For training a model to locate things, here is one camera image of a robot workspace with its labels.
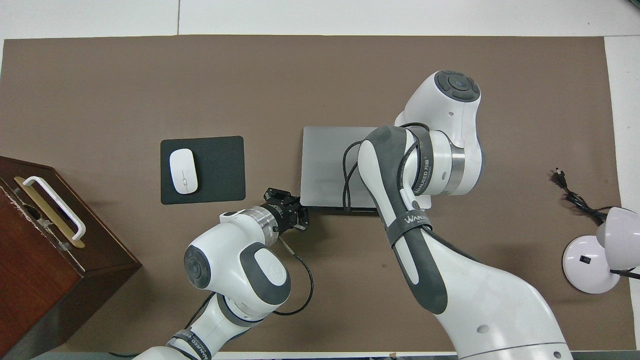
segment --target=white floor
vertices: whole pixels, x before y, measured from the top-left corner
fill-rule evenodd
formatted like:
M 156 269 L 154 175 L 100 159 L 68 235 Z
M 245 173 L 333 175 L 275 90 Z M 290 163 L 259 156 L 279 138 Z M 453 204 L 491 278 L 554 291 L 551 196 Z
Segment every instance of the white floor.
M 626 0 L 0 0 L 2 44 L 178 34 L 605 36 L 620 197 L 640 212 L 640 9 Z M 631 292 L 640 344 L 640 282 Z

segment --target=white mouse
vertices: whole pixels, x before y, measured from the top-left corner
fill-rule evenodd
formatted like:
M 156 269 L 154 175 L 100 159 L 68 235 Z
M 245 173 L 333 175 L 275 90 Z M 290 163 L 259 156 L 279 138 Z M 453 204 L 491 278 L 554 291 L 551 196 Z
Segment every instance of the white mouse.
M 186 195 L 198 189 L 196 165 L 189 149 L 178 149 L 169 155 L 169 169 L 175 191 Z

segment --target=dark brown wooden box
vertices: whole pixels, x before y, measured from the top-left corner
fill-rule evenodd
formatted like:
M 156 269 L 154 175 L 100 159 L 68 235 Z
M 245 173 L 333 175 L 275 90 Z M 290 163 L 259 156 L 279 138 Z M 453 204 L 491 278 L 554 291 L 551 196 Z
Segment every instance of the dark brown wooden box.
M 44 179 L 83 221 L 73 246 L 15 177 Z M 74 231 L 47 192 L 32 185 Z M 0 156 L 0 357 L 31 359 L 64 343 L 141 266 L 55 169 Z

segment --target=brown desk mat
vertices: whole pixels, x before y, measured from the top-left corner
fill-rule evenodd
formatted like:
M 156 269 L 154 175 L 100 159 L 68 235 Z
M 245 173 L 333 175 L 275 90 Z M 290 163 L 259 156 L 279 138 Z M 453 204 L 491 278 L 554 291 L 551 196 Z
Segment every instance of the brown desk mat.
M 571 349 L 634 348 L 628 281 L 586 295 L 564 278 L 566 244 L 596 226 L 548 180 L 559 166 L 590 204 L 620 204 L 602 38 L 7 40 L 0 152 L 58 169 L 144 265 L 65 349 L 164 344 L 207 295 L 187 281 L 184 249 L 218 214 L 259 204 L 269 186 L 299 193 L 303 127 L 392 124 L 439 69 L 481 87 L 486 166 L 470 194 L 434 199 L 435 231 L 535 286 Z M 160 203 L 161 140 L 234 135 L 245 140 L 245 200 Z M 313 301 L 223 350 L 453 350 L 414 301 L 377 218 L 313 211 L 305 234 L 285 238 L 314 271 Z M 282 308 L 290 311 L 308 281 L 281 246 L 275 251 L 292 273 Z

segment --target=white robotic arm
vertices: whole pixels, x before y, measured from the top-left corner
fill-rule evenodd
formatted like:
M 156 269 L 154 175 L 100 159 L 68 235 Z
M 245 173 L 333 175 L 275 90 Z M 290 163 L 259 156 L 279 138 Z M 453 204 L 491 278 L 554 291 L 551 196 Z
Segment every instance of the white robotic arm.
M 215 294 L 193 325 L 136 359 L 210 360 L 288 299 L 289 273 L 269 247 L 288 229 L 306 229 L 307 210 L 299 197 L 281 190 L 267 190 L 265 200 L 220 215 L 220 224 L 191 242 L 184 255 L 189 281 Z
M 422 194 L 463 194 L 475 186 L 479 101 L 479 88 L 465 75 L 433 74 L 398 116 L 403 127 L 379 127 L 360 144 L 360 177 L 414 297 L 438 318 L 460 359 L 571 359 L 537 290 L 441 239 L 421 210 Z

